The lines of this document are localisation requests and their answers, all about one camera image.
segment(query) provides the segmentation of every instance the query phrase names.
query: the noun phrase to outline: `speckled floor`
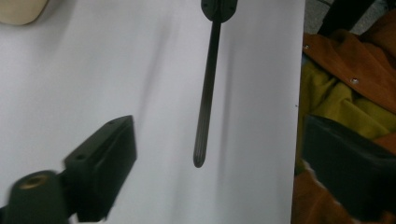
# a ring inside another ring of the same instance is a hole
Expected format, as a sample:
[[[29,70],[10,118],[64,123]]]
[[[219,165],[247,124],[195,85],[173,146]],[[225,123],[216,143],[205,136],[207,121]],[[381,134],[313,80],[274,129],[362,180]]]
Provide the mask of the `speckled floor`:
[[[304,31],[315,34],[333,0],[305,0]],[[388,11],[386,0],[376,0],[365,12],[361,19],[351,30],[354,34],[361,34],[366,31],[379,17]]]

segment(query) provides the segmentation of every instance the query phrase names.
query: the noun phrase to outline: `white table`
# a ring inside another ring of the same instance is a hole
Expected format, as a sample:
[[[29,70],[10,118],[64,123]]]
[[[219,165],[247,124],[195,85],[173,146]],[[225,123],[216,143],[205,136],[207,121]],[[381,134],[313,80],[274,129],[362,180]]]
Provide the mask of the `white table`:
[[[106,223],[289,223],[303,20],[304,0],[240,0],[223,24],[201,169],[199,0],[51,0],[35,23],[0,24],[0,202],[132,114],[138,159]]]

